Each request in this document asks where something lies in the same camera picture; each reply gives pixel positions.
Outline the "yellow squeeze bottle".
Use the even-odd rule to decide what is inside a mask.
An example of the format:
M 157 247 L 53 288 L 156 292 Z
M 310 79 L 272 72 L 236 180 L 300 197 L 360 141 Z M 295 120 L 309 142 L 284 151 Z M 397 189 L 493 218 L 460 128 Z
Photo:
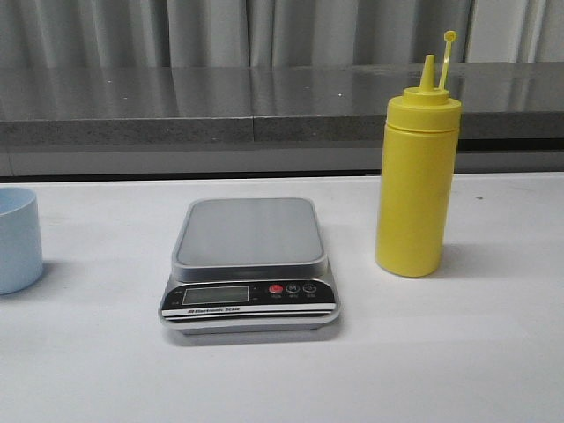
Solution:
M 389 100 L 382 144 L 382 179 L 375 260 L 384 270 L 418 278 L 442 258 L 462 104 L 446 87 L 452 44 L 444 34 L 441 74 L 425 59 L 419 84 Z

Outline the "light blue plastic cup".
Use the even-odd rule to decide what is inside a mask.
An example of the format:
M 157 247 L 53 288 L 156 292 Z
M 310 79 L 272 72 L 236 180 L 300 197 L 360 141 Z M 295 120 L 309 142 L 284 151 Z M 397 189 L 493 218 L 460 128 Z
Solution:
M 1 188 L 1 294 L 29 287 L 42 273 L 36 194 L 30 189 Z

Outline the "silver electronic kitchen scale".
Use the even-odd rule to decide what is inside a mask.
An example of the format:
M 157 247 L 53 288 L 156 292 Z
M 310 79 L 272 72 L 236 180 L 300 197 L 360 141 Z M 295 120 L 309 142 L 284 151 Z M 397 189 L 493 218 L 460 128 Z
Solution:
M 192 203 L 159 318 L 186 335 L 314 330 L 341 301 L 314 204 L 300 197 Z

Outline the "grey stone counter ledge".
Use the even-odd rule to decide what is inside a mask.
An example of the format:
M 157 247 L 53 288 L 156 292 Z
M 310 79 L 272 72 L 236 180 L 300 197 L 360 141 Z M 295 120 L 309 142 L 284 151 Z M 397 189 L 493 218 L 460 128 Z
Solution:
M 292 68 L 54 68 L 1 71 L 1 140 L 51 145 L 381 143 L 388 100 L 412 65 Z M 559 150 L 559 63 L 458 64 L 466 151 Z

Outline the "grey curtain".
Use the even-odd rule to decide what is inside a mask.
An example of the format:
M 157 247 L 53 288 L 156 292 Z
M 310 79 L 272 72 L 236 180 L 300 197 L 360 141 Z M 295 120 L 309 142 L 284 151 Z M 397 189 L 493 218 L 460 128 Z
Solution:
M 4 68 L 418 63 L 563 58 L 560 1 L 4 1 Z

